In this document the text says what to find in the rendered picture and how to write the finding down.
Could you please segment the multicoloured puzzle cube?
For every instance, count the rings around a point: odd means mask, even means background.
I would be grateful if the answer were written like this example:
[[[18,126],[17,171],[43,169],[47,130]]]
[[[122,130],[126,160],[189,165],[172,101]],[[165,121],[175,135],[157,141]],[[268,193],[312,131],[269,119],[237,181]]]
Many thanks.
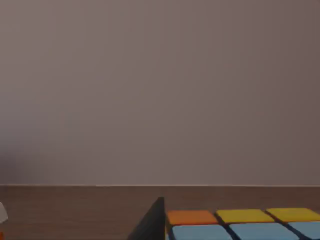
[[[320,240],[320,213],[308,208],[172,210],[164,240]]]

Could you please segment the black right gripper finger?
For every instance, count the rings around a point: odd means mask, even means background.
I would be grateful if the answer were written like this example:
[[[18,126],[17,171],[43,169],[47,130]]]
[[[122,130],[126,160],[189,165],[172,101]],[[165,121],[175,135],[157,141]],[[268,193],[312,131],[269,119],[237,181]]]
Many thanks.
[[[126,240],[165,240],[165,198],[158,197]]]

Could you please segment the white and orange object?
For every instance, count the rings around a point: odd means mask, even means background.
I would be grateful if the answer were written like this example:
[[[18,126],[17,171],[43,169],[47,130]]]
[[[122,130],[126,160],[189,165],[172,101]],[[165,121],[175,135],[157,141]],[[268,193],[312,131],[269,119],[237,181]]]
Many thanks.
[[[4,240],[4,222],[8,220],[7,211],[2,202],[0,202],[0,240]]]

